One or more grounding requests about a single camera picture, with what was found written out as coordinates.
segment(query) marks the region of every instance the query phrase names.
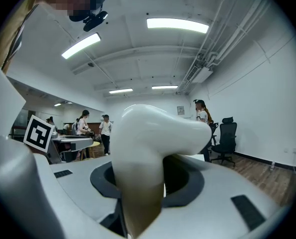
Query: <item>white ceiling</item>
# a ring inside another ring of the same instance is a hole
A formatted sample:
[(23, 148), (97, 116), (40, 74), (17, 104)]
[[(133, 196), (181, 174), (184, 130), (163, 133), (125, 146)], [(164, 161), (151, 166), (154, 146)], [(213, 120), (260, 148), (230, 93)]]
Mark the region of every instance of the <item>white ceiling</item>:
[[(216, 34), (234, 0), (225, 0), (205, 43)], [(40, 5), (25, 25), (20, 59), (58, 81), (82, 79), (94, 92), (110, 97), (109, 90), (133, 88), (127, 96), (175, 93), (152, 91), (154, 85), (180, 84), (201, 46), (205, 34), (180, 29), (148, 29), (149, 17), (173, 17), (210, 25), (221, 0), (106, 0), (106, 21), (92, 31), (71, 22), (64, 11)], [(234, 13), (213, 50), (236, 29), (253, 0), (239, 0)], [(61, 54), (75, 42), (98, 33), (99, 43), (85, 49), (98, 65), (79, 52), (65, 60)]]

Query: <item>wooden floor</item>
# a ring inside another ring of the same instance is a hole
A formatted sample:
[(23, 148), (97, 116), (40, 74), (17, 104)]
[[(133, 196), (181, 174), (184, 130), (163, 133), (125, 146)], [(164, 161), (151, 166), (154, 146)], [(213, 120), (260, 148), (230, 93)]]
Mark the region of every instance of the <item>wooden floor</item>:
[[(217, 156), (217, 153), (212, 152), (210, 159)], [(278, 167), (270, 171), (270, 166), (267, 164), (234, 154), (231, 156), (236, 166), (233, 167), (233, 164), (227, 161), (223, 162), (223, 166), (229, 167), (247, 178), (274, 199), (280, 206), (290, 204), (294, 201), (296, 196), (296, 174), (294, 171)], [(213, 161), (213, 163), (220, 164), (221, 160)]]

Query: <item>fluorescent light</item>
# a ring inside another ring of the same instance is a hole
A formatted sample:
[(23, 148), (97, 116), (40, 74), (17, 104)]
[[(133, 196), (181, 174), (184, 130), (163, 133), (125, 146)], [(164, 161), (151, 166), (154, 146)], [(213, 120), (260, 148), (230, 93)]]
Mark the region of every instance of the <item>fluorescent light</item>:
[(110, 94), (115, 94), (115, 93), (121, 93), (121, 92), (130, 92), (133, 91), (133, 89), (125, 89), (125, 90), (112, 90), (109, 91)]
[(67, 51), (65, 51), (62, 56), (65, 59), (68, 59), (69, 57), (73, 56), (76, 52), (88, 47), (89, 45), (92, 45), (96, 42), (100, 41), (100, 37), (99, 35), (93, 34), (91, 36), (88, 36), (87, 38), (85, 38), (84, 40), (76, 43), (73, 47), (69, 48)]
[(153, 90), (161, 90), (161, 89), (176, 89), (178, 86), (153, 86)]
[(148, 28), (181, 28), (200, 33), (206, 33), (209, 28), (205, 24), (177, 18), (148, 18), (147, 26)]

